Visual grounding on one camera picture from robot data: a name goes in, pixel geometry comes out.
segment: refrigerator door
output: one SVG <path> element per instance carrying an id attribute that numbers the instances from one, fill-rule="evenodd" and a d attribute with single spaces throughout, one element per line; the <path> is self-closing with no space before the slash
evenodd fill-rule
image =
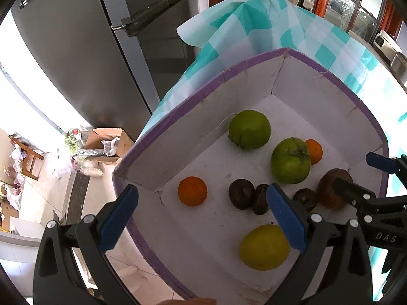
<path id="1" fill-rule="evenodd" d="M 92 126 L 120 127 L 136 140 L 151 112 L 100 0 L 29 0 L 23 9 L 13 6 L 12 14 L 28 49 L 68 102 Z"/>
<path id="2" fill-rule="evenodd" d="M 177 27 L 198 13 L 197 0 L 102 0 L 114 34 L 151 111 L 195 60 Z"/>

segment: dark brown fruit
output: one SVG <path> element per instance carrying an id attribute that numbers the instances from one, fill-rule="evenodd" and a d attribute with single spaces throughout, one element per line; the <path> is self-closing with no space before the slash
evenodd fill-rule
<path id="1" fill-rule="evenodd" d="M 250 207 L 254 195 L 253 184 L 246 179 L 237 179 L 229 186 L 229 198 L 235 208 L 246 210 Z"/>
<path id="2" fill-rule="evenodd" d="M 348 171 L 334 168 L 325 173 L 325 175 L 319 181 L 316 191 L 318 202 L 331 210 L 340 210 L 346 205 L 346 202 L 342 199 L 342 197 L 335 194 L 332 189 L 333 180 L 336 178 L 353 182 L 353 179 Z"/>
<path id="3" fill-rule="evenodd" d="M 310 212 L 317 206 L 317 195 L 312 189 L 304 188 L 296 192 L 293 200 L 299 201 Z"/>
<path id="4" fill-rule="evenodd" d="M 266 191 L 268 186 L 269 185 L 262 183 L 261 185 L 258 185 L 254 191 L 254 196 L 252 198 L 252 210 L 258 216 L 262 216 L 270 209 L 266 200 Z"/>

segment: purple tape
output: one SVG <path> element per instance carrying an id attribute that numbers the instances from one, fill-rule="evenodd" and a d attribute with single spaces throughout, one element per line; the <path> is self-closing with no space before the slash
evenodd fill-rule
<path id="1" fill-rule="evenodd" d="M 213 91 L 215 91 L 219 86 L 228 81 L 229 79 L 235 77 L 236 75 L 244 72 L 245 70 L 283 55 L 290 55 L 303 63 L 307 64 L 317 72 L 321 73 L 326 79 L 331 81 L 335 86 L 337 86 L 342 92 L 349 97 L 352 102 L 361 110 L 361 112 L 367 117 L 369 122 L 376 129 L 380 139 L 383 142 L 383 154 L 384 156 L 389 156 L 389 147 L 387 144 L 387 138 L 384 134 L 379 122 L 370 112 L 370 110 L 365 106 L 365 104 L 357 97 L 353 91 L 349 89 L 340 79 L 335 75 L 325 69 L 323 66 L 310 59 L 308 56 L 297 52 L 291 48 L 280 48 L 273 50 L 271 52 L 259 54 L 251 57 L 248 60 L 239 62 L 238 64 L 232 66 L 231 68 L 223 71 L 221 74 L 211 79 L 207 84 L 202 86 L 197 92 L 188 97 L 179 106 L 174 108 L 165 117 L 163 117 L 156 125 L 154 125 L 146 134 L 133 145 L 133 147 L 127 152 L 123 157 L 122 161 L 115 168 L 113 172 L 113 186 L 115 188 L 116 194 L 120 194 L 125 187 L 125 174 L 131 164 L 141 155 L 141 153 L 146 150 L 161 134 L 163 134 L 169 127 L 171 127 L 178 119 L 191 111 L 197 104 L 202 102 L 207 96 L 209 96 Z M 388 174 L 383 173 L 381 186 L 379 190 L 379 197 L 385 197 L 387 192 Z M 154 251 L 148 246 L 144 237 L 141 235 L 133 219 L 127 224 L 127 229 L 133 239 L 134 244 L 140 250 L 142 256 L 150 264 L 150 266 L 157 272 L 157 274 L 180 296 L 185 299 L 197 297 L 192 291 L 190 291 L 186 286 L 184 286 L 160 261 L 156 256 Z"/>

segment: plastic bag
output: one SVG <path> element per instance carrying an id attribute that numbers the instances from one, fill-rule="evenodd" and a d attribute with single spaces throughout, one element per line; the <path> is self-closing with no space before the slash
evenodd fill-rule
<path id="1" fill-rule="evenodd" d="M 16 175 L 16 178 L 14 179 L 14 185 L 17 187 L 23 187 L 24 186 L 24 177 L 23 175 L 18 172 Z"/>
<path id="2" fill-rule="evenodd" d="M 2 194 L 7 195 L 7 200 L 10 203 L 10 205 L 17 211 L 20 211 L 22 188 L 13 188 L 13 187 L 10 187 L 9 185 L 2 184 L 1 192 L 2 192 Z"/>
<path id="3" fill-rule="evenodd" d="M 105 154 L 108 156 L 116 155 L 117 145 L 119 144 L 120 137 L 115 137 L 113 140 L 102 140 L 101 143 L 105 147 Z"/>
<path id="4" fill-rule="evenodd" d="M 75 154 L 77 156 L 90 157 L 90 156 L 105 156 L 104 149 L 78 149 Z"/>
<path id="5" fill-rule="evenodd" d="M 86 176 L 103 176 L 103 171 L 95 167 L 85 167 L 81 172 Z"/>
<path id="6" fill-rule="evenodd" d="M 99 162 L 87 161 L 86 157 L 75 157 L 75 166 L 86 176 L 103 176 L 103 171 L 99 168 Z"/>
<path id="7" fill-rule="evenodd" d="M 17 172 L 15 169 L 13 169 L 12 166 L 8 166 L 4 168 L 4 174 L 7 175 L 11 179 L 15 179 L 17 176 Z"/>
<path id="8" fill-rule="evenodd" d="M 65 173 L 71 173 L 76 170 L 73 163 L 73 158 L 71 157 L 70 151 L 67 147 L 57 149 L 52 156 L 52 161 L 48 166 L 49 172 L 57 179 L 60 179 L 60 177 Z"/>
<path id="9" fill-rule="evenodd" d="M 19 172 L 21 171 L 21 163 L 23 162 L 23 159 L 27 157 L 27 153 L 24 150 L 21 150 L 16 144 L 14 144 L 13 147 L 14 150 L 12 151 L 10 158 L 14 159 L 13 169 L 16 172 Z"/>
<path id="10" fill-rule="evenodd" d="M 85 146 L 86 140 L 89 137 L 89 130 L 83 126 L 70 128 L 65 136 L 65 146 L 69 149 L 70 154 L 76 155 L 78 149 Z"/>

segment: person's finger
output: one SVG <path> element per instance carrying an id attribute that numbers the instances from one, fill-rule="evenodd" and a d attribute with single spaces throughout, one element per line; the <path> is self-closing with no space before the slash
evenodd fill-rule
<path id="1" fill-rule="evenodd" d="M 216 305 L 216 300 L 212 298 L 192 298 L 186 300 L 183 305 Z"/>
<path id="2" fill-rule="evenodd" d="M 216 305 L 216 300 L 211 298 L 192 298 L 189 300 L 164 300 L 157 305 Z"/>

